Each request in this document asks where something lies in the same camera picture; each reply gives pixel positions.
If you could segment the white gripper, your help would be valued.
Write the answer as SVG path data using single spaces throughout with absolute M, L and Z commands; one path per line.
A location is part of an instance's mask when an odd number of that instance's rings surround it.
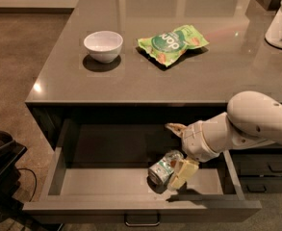
M 203 121 L 197 121 L 189 126 L 180 123 L 167 123 L 165 127 L 182 137 L 182 149 L 190 157 L 176 162 L 174 171 L 169 179 L 168 188 L 179 190 L 199 169 L 199 162 L 205 163 L 218 156 L 205 141 Z

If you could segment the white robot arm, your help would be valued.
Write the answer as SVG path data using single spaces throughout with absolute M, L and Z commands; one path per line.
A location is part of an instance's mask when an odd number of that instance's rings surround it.
M 168 123 L 166 128 L 181 139 L 187 158 L 176 162 L 167 187 L 180 189 L 198 165 L 235 149 L 279 143 L 282 145 L 282 104 L 256 91 L 234 95 L 227 111 L 188 126 Z

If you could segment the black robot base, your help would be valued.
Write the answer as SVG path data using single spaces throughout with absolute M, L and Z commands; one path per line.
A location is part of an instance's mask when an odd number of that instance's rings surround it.
M 12 218 L 25 225 L 23 204 L 13 198 L 19 187 L 20 173 L 16 162 L 26 153 L 27 148 L 18 143 L 9 133 L 0 131 L 0 221 Z

